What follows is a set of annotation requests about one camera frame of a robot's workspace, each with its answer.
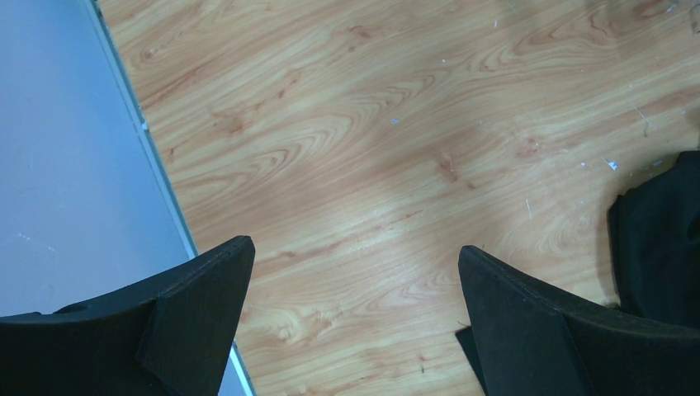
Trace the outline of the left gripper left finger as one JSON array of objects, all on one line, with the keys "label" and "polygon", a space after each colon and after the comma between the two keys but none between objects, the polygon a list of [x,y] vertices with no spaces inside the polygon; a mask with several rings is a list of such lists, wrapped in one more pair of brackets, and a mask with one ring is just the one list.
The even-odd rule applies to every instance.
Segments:
[{"label": "left gripper left finger", "polygon": [[254,257],[238,236],[54,313],[3,317],[2,394],[217,394]]}]

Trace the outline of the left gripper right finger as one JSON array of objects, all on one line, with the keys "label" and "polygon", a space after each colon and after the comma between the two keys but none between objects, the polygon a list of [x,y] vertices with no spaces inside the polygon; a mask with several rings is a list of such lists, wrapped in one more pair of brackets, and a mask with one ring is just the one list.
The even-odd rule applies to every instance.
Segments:
[{"label": "left gripper right finger", "polygon": [[458,261],[457,332],[488,395],[696,395],[699,332],[595,304],[475,246]]}]

